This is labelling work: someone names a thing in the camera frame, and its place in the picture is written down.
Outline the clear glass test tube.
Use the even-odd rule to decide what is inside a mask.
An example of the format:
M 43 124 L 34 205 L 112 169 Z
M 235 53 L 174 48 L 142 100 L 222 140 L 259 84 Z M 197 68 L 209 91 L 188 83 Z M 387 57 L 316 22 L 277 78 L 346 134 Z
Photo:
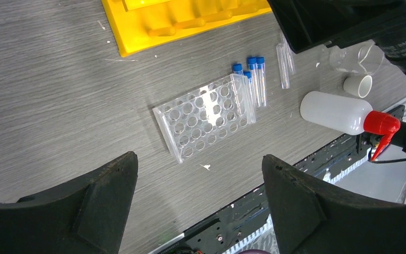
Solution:
M 284 56 L 285 56 L 286 61 L 287 61 L 287 66 L 288 66 L 289 73 L 290 73 L 290 75 L 294 75 L 296 73 L 296 66 L 295 66 L 295 63 L 294 63 L 293 52 L 292 52 L 292 50 L 290 48 L 290 45 L 289 45 L 289 43 L 288 43 L 288 41 L 287 41 L 287 39 L 286 39 L 286 37 L 285 37 L 285 35 L 284 35 L 284 33 L 282 31 L 280 32 L 280 38 L 281 38 L 281 42 L 284 45 L 284 51 L 285 51 Z
M 279 43 L 276 46 L 277 57 L 278 57 L 278 64 L 280 70 L 280 79 L 281 79 L 281 86 L 283 89 L 290 88 L 290 76 L 289 76 L 289 68 L 288 68 L 288 60 L 287 60 L 287 51 L 283 43 Z

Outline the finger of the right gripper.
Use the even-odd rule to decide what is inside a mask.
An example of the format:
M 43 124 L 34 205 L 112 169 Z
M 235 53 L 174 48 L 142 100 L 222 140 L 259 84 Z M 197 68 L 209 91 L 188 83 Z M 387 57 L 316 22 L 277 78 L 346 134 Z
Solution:
M 291 50 L 345 48 L 406 30 L 406 1 L 269 1 Z

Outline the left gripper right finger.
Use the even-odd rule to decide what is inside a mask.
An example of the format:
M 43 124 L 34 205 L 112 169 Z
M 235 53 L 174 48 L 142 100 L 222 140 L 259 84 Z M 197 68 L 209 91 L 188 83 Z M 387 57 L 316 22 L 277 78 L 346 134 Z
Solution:
M 273 155 L 262 174 L 280 253 L 406 253 L 406 204 L 350 192 Z

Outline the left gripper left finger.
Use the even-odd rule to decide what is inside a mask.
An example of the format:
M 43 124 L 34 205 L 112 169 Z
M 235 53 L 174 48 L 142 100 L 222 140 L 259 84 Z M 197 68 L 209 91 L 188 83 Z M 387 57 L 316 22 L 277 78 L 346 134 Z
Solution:
M 0 203 L 0 253 L 118 253 L 137 182 L 129 151 L 84 175 Z

